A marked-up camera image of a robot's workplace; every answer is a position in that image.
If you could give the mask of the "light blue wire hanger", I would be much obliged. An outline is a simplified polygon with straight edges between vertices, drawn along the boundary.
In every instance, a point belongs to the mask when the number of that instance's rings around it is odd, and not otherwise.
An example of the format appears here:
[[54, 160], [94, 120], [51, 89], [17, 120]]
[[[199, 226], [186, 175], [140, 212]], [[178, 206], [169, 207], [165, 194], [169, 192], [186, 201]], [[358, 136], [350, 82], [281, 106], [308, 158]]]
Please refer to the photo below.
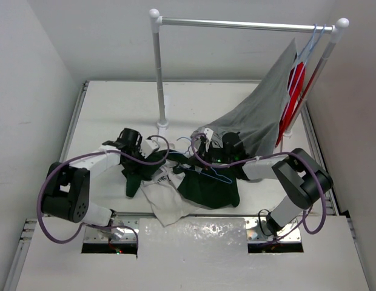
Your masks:
[[[181, 156], [183, 156], [183, 157], [185, 157], [185, 158], [190, 158], [191, 155], [192, 155], [192, 153], [191, 153], [191, 146], [188, 145], [188, 146], [187, 146], [187, 149], [186, 149], [185, 152], [181, 152], [181, 151], [177, 151], [177, 150], [173, 149], [173, 150], [171, 150], [171, 151], [169, 152], [169, 154], [170, 154], [170, 155], [181, 155]], [[232, 184], [232, 180], [231, 180], [230, 178], [228, 178], [228, 177], [226, 177], [226, 176], [224, 176], [224, 175], [220, 175], [220, 174], [219, 174], [214, 168], [212, 168], [212, 167], [211, 167], [210, 169], [213, 171], [213, 173], [214, 173], [215, 175], [210, 175], [210, 174], [208, 174], [208, 173], [206, 173], [206, 172], [203, 172], [203, 169], [200, 168], [200, 167], [196, 169], [195, 166], [193, 166], [193, 168], [192, 168], [192, 166], [179, 166], [179, 168], [182, 168], [183, 170], [187, 170], [187, 171], [190, 171], [190, 172], [195, 172], [195, 173], [197, 173], [198, 175], [203, 175], [203, 176], [206, 176], [206, 177], [208, 177], [208, 178], [214, 179], [214, 180], [216, 180], [216, 181], [223, 182], [223, 183], [225, 183], [225, 184]]]

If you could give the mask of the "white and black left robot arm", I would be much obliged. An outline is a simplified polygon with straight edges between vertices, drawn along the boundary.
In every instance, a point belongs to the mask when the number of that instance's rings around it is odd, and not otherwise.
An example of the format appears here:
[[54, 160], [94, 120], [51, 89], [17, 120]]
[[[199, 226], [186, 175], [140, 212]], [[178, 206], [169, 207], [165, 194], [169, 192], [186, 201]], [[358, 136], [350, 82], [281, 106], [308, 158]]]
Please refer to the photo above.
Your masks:
[[52, 164], [41, 189], [39, 212], [73, 223], [107, 227], [113, 210], [90, 201], [91, 180], [116, 166], [132, 174], [142, 166], [163, 164], [167, 153], [151, 160], [159, 148], [154, 136], [144, 139], [138, 131], [124, 128], [116, 140], [102, 143], [96, 151]]

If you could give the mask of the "white and green t-shirt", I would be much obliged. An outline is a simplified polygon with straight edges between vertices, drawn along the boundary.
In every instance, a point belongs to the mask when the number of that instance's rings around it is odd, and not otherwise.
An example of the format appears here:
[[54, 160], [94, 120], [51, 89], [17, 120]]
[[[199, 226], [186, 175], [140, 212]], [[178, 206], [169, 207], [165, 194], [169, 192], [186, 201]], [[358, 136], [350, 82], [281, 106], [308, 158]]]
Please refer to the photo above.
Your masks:
[[[232, 180], [232, 184], [225, 184], [179, 168], [190, 166], [187, 162], [188, 158], [169, 154], [162, 164], [141, 165], [133, 173], [123, 169], [126, 196], [133, 198], [142, 193], [163, 226], [176, 223], [200, 207], [212, 210], [239, 206], [237, 179], [230, 169], [215, 169]], [[210, 168], [203, 172], [215, 175]]]

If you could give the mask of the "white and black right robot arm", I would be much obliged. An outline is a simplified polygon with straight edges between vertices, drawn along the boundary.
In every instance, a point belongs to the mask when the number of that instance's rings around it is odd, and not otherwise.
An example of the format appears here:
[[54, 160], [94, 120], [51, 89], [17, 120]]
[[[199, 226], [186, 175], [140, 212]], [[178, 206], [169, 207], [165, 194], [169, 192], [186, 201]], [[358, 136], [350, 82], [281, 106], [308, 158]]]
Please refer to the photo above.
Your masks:
[[333, 188], [334, 182], [328, 172], [303, 149], [249, 158], [238, 133], [225, 134], [221, 146], [213, 148], [210, 129], [194, 134], [192, 142], [199, 142], [198, 147], [193, 145], [191, 148], [196, 160], [206, 167], [228, 169], [237, 179], [245, 181], [279, 181], [286, 196], [266, 215], [266, 223], [261, 226], [275, 240], [278, 239], [278, 232], [298, 215], [303, 216], [301, 222], [305, 225], [317, 201], [321, 201], [322, 205], [321, 221], [313, 230], [306, 225], [304, 229], [314, 235], [323, 228], [327, 217], [325, 194]]

